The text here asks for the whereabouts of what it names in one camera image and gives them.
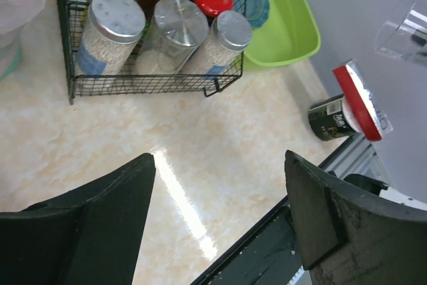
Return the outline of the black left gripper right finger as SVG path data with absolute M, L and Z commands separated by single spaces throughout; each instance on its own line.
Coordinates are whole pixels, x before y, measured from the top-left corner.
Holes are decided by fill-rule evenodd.
M 374 195 L 290 150 L 284 169 L 313 284 L 426 283 L 426 211 Z

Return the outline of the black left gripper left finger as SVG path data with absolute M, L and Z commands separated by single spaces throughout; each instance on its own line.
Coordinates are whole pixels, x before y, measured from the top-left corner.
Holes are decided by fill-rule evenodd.
M 96 180 L 1 214 L 2 284 L 131 284 L 155 181 L 145 153 Z

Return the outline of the small glass bowl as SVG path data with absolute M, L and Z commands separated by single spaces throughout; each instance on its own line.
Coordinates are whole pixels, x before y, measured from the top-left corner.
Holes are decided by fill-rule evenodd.
M 426 67 L 426 0 L 399 0 L 379 29 L 374 49 Z

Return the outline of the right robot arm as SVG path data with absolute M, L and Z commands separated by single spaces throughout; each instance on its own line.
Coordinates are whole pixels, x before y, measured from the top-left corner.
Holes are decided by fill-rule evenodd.
M 427 210 L 426 203 L 407 196 L 380 180 L 369 178 L 361 174 L 350 174 L 344 178 L 344 181 L 353 184 L 354 186 L 357 186 L 367 192 L 370 192 L 371 194 L 390 200 L 391 202 L 419 210 Z

